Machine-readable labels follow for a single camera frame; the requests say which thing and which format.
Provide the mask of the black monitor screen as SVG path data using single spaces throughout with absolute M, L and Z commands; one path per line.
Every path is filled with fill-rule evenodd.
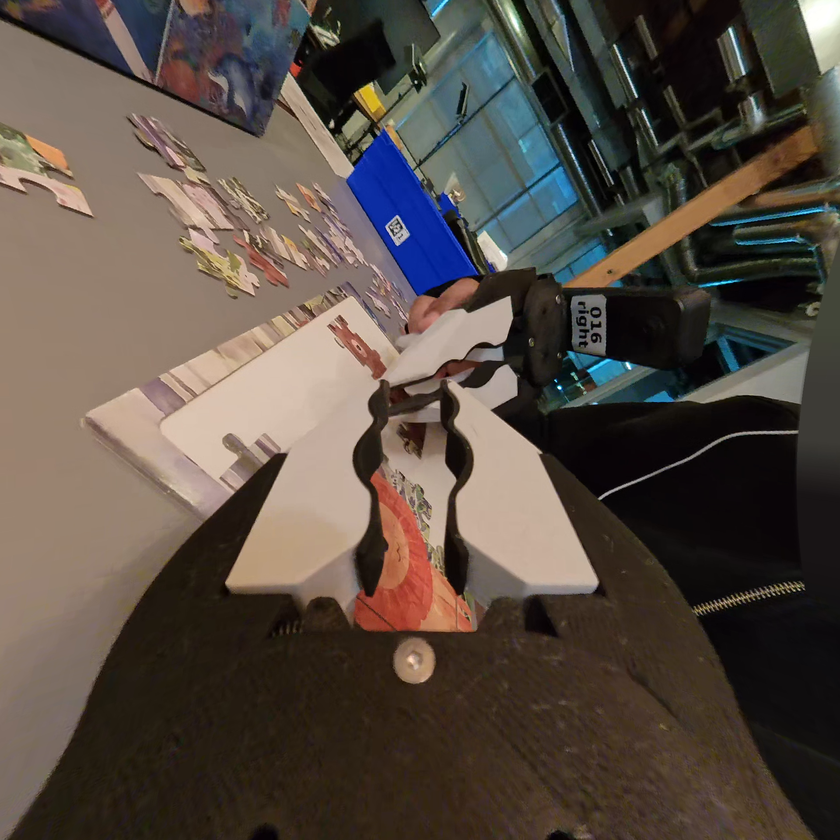
M 421 1 L 317 2 L 315 24 L 328 24 L 336 45 L 318 49 L 304 69 L 338 104 L 376 83 L 387 94 L 424 64 L 440 34 Z

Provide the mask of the silver ventilation ducts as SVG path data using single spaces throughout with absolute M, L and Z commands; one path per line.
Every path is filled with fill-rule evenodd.
M 612 286 L 823 294 L 838 258 L 838 2 L 485 5 L 583 201 L 576 236 L 606 256 L 798 129 L 814 132 L 809 161 Z

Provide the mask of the person's right hand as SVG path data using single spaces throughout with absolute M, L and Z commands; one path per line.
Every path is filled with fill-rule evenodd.
M 462 308 L 475 296 L 479 286 L 479 279 L 466 277 L 418 296 L 407 313 L 406 333 L 424 333 L 447 312 Z

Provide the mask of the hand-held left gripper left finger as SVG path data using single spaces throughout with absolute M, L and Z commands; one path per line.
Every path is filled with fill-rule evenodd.
M 388 543 L 372 478 L 389 405 L 387 381 L 369 381 L 290 448 L 226 579 L 231 593 L 296 603 L 375 593 Z

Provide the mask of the blue bin with white label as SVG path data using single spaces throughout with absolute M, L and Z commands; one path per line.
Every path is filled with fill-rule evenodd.
M 478 273 L 389 133 L 371 143 L 347 182 L 416 294 Z

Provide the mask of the space print puzzle box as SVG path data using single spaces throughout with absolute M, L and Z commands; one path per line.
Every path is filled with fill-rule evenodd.
M 262 136 L 314 1 L 2 1 L 2 17 Z

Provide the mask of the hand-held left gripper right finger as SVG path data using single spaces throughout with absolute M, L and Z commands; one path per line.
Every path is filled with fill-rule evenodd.
M 458 384 L 444 383 L 444 568 L 461 595 L 588 595 L 599 585 L 554 479 L 560 464 Z

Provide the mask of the wooden beam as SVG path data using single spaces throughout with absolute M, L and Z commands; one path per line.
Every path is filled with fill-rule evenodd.
M 573 278 L 564 289 L 609 287 L 729 207 L 809 161 L 818 151 L 812 128 L 806 125 L 798 129 Z

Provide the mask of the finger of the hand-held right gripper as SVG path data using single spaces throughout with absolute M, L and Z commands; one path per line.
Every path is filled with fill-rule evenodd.
M 454 309 L 421 333 L 381 375 L 390 386 L 431 379 L 449 362 L 462 361 L 476 348 L 497 348 L 506 342 L 513 320 L 510 297 L 474 310 Z
M 401 420 L 439 423 L 439 393 L 443 382 L 460 385 L 490 409 L 518 395 L 518 377 L 505 361 L 502 348 L 473 350 L 465 360 L 447 363 L 433 378 L 404 386 L 406 396 L 401 397 Z

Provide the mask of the lion jigsaw puzzle board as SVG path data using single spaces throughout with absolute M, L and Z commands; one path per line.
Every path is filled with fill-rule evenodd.
M 346 318 L 386 368 L 394 344 L 349 294 L 328 290 L 92 409 L 84 425 L 115 455 L 207 519 L 354 386 L 372 379 L 328 323 Z

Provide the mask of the orange corner puzzle piece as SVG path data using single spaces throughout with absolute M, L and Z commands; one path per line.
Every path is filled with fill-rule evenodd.
M 27 194 L 28 186 L 48 191 L 56 203 L 73 213 L 94 217 L 88 200 L 73 182 L 63 151 L 1 123 L 1 185 Z

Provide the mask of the pile of puzzle pieces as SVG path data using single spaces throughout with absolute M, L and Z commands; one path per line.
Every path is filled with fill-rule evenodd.
M 136 139 L 176 175 L 140 173 L 140 180 L 154 196 L 164 199 L 183 227 L 179 243 L 194 257 L 196 268 L 222 283 L 230 298 L 254 297 L 262 280 L 271 287 L 288 289 L 290 268 L 312 270 L 322 278 L 342 266 L 364 269 L 367 275 L 362 290 L 350 287 L 349 294 L 360 298 L 374 320 L 391 319 L 405 330 L 407 300 L 403 290 L 364 256 L 320 184 L 297 183 L 292 192 L 276 185 L 277 199 L 297 225 L 297 238 L 293 238 L 272 227 L 269 213 L 269 221 L 257 224 L 233 207 L 218 179 L 210 176 L 204 163 L 162 121 L 133 112 L 128 121 Z

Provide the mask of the joined brown bear puzzle section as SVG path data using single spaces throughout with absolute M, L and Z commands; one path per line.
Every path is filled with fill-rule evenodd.
M 380 353 L 352 330 L 346 318 L 338 316 L 328 323 L 335 342 L 344 347 L 353 358 L 366 368 L 375 380 L 383 377 L 386 365 Z

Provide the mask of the dark green white puzzle piece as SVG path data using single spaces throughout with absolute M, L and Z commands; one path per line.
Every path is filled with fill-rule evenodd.
M 217 180 L 217 184 L 229 197 L 231 205 L 244 212 L 254 222 L 262 224 L 270 220 L 265 208 L 239 179 L 235 177 L 220 178 Z

